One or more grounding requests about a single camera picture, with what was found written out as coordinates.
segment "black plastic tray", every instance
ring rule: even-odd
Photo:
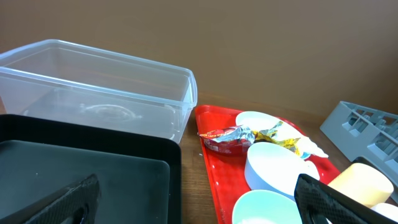
[[[181,223],[181,151],[168,139],[0,116],[3,218],[95,173],[96,223]]]

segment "container rim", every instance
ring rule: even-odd
[[[47,39],[47,40],[42,40],[42,41],[35,42],[35,43],[32,43],[32,44],[27,44],[25,46],[18,47],[16,49],[12,49],[12,50],[9,50],[7,52],[4,52],[4,53],[0,54],[0,60],[2,60],[4,58],[7,58],[7,57],[9,57],[9,56],[11,56],[13,54],[17,54],[17,53],[20,53],[22,51],[25,51],[27,49],[40,47],[40,46],[45,45],[45,44],[73,45],[75,47],[88,49],[88,50],[91,50],[91,51],[94,51],[94,52],[100,52],[100,53],[103,53],[103,54],[110,54],[110,55],[114,55],[114,56],[118,56],[118,57],[122,57],[122,58],[138,60],[140,62],[151,63],[151,64],[158,65],[158,66],[165,66],[165,67],[174,68],[174,69],[177,69],[177,70],[182,70],[182,71],[188,72],[190,75],[187,78],[188,78],[188,81],[190,82],[190,85],[191,85],[192,102],[183,102],[183,101],[178,101],[178,100],[170,100],[170,99],[161,98],[161,97],[157,97],[157,96],[148,96],[148,95],[142,95],[142,94],[128,92],[128,91],[123,91],[123,90],[116,90],[116,89],[112,89],[112,88],[94,86],[94,85],[90,85],[90,84],[64,80],[64,79],[61,79],[61,78],[48,77],[48,76],[40,75],[40,74],[37,74],[37,73],[31,73],[31,72],[26,72],[26,71],[22,71],[22,70],[16,70],[16,69],[7,68],[7,67],[0,67],[0,72],[8,73],[10,75],[16,75],[16,76],[19,76],[19,77],[26,77],[26,78],[32,78],[32,79],[35,79],[35,80],[42,80],[42,81],[50,82],[50,83],[75,86],[75,87],[78,87],[78,88],[84,88],[84,89],[93,90],[93,91],[100,91],[100,92],[109,93],[109,94],[112,94],[112,95],[125,96],[125,97],[135,98],[135,99],[139,99],[139,100],[154,101],[154,102],[157,102],[157,103],[164,103],[164,104],[167,104],[167,105],[194,108],[197,105],[197,103],[198,103],[197,83],[196,83],[195,77],[193,76],[193,72],[191,70],[187,69],[187,68],[178,67],[178,66],[175,66],[175,65],[169,65],[169,64],[166,64],[166,63],[162,63],[162,62],[156,62],[156,61],[153,61],[153,60],[148,60],[148,59],[135,57],[135,56],[131,56],[131,55],[126,55],[126,54],[121,54],[121,53],[117,53],[117,52],[112,52],[112,51],[109,51],[109,50],[103,50],[103,49],[98,49],[98,48],[95,48],[95,47],[89,47],[89,46],[85,46],[85,45],[75,44],[75,43],[67,42],[67,41],[64,41],[64,40]]]

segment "plastic storage bin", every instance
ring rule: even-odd
[[[0,97],[10,114],[180,142],[197,86],[186,68],[44,40],[0,55]]]
[[[341,101],[320,129],[351,162],[363,157],[386,175],[398,202],[398,115]]]

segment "white bowl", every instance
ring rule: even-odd
[[[236,125],[248,126],[253,131],[267,130],[275,126],[280,119],[269,114],[245,111],[237,115],[235,119]],[[273,137],[277,141],[286,140],[289,138],[301,138],[303,134],[297,129],[293,128],[286,122],[278,128],[277,134]]]
[[[302,160],[282,146],[269,142],[250,146],[244,177],[252,190],[271,190],[294,200],[299,174],[320,178],[312,162]]]

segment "clear plastic container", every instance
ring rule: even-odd
[[[180,142],[197,85],[186,68],[44,40],[0,55],[0,97],[7,113]]]

